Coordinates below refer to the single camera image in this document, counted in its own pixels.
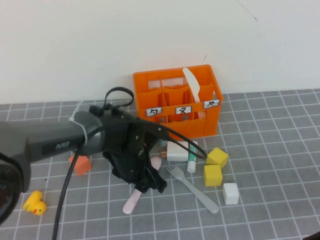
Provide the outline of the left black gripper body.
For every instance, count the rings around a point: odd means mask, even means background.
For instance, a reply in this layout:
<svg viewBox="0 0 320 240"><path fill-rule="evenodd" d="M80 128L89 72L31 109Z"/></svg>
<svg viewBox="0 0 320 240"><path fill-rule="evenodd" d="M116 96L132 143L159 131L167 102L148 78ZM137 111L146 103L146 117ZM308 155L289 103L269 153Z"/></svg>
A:
<svg viewBox="0 0 320 240"><path fill-rule="evenodd" d="M117 177L132 184L147 177L151 184L151 175L157 171L151 164L149 139L142 124L119 124L107 129L103 153Z"/></svg>

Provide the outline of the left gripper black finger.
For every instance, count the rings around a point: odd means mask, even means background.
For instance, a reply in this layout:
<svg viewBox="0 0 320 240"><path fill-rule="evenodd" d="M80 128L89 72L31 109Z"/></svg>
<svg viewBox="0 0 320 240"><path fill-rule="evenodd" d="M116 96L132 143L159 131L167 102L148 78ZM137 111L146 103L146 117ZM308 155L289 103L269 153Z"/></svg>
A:
<svg viewBox="0 0 320 240"><path fill-rule="evenodd" d="M141 179L133 182L134 188L141 193L146 193L150 189L150 181L147 177L142 177Z"/></svg>
<svg viewBox="0 0 320 240"><path fill-rule="evenodd" d="M167 182L159 175L158 172L151 174L151 180L150 187L157 190L159 193L163 193L167 187Z"/></svg>

